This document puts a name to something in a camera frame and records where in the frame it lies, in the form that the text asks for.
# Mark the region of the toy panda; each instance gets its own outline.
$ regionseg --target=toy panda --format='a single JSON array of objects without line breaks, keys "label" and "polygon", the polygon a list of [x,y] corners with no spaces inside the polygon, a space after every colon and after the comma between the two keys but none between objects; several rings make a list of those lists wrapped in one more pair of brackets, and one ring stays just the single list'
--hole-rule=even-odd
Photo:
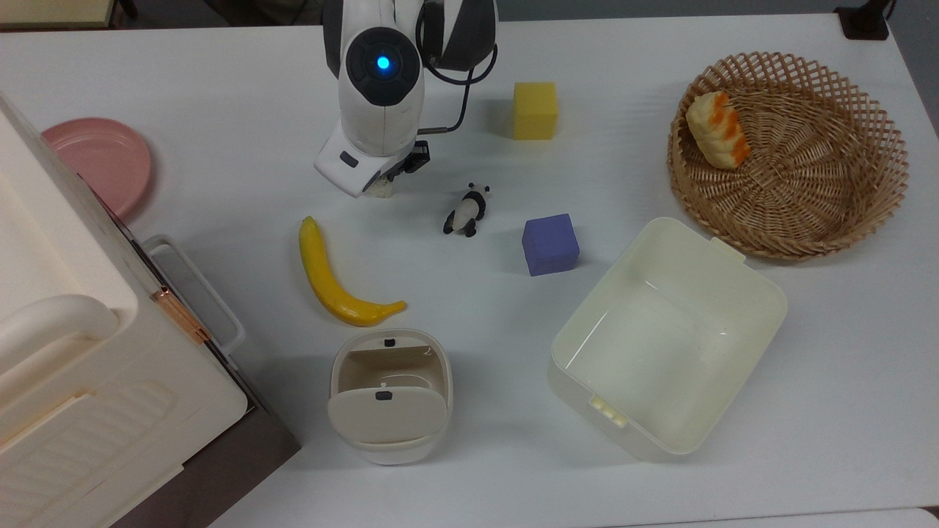
[{"label": "toy panda", "polygon": [[463,196],[463,201],[450,212],[443,224],[444,234],[463,231],[467,238],[476,234],[476,222],[482,220],[485,214],[485,199],[488,197],[489,186],[479,187],[472,183],[469,186],[469,192]]}]

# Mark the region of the yellow cube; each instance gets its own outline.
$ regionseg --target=yellow cube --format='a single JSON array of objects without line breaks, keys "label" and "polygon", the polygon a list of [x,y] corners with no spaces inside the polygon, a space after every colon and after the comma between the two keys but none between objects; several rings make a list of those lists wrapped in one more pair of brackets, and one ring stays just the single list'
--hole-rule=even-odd
[{"label": "yellow cube", "polygon": [[551,139],[558,124],[558,92],[554,83],[516,83],[512,97],[515,139]]}]

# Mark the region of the yellow banana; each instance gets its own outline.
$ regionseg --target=yellow banana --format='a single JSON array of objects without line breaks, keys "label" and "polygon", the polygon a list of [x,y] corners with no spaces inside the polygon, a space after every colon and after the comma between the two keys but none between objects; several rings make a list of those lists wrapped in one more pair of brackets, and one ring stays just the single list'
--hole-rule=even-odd
[{"label": "yellow banana", "polygon": [[323,306],[344,323],[375,326],[388,316],[404,310],[408,304],[398,301],[375,304],[349,295],[336,281],[326,257],[326,244],[316,220],[307,216],[300,225],[300,257],[306,278]]}]

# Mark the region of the bread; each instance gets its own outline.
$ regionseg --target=bread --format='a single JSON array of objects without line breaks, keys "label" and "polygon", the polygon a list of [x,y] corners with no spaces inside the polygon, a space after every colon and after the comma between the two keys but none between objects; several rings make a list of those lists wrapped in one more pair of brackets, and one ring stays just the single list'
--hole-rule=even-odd
[{"label": "bread", "polygon": [[750,145],[740,126],[731,98],[711,92],[695,98],[685,114],[704,159],[719,169],[734,169],[750,155]]}]

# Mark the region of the purple block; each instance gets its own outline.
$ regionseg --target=purple block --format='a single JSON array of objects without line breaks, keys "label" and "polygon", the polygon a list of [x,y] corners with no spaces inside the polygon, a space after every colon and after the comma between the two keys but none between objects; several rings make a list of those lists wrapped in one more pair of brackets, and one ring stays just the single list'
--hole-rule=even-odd
[{"label": "purple block", "polygon": [[532,277],[572,270],[580,255],[574,226],[567,214],[526,222],[522,247]]}]

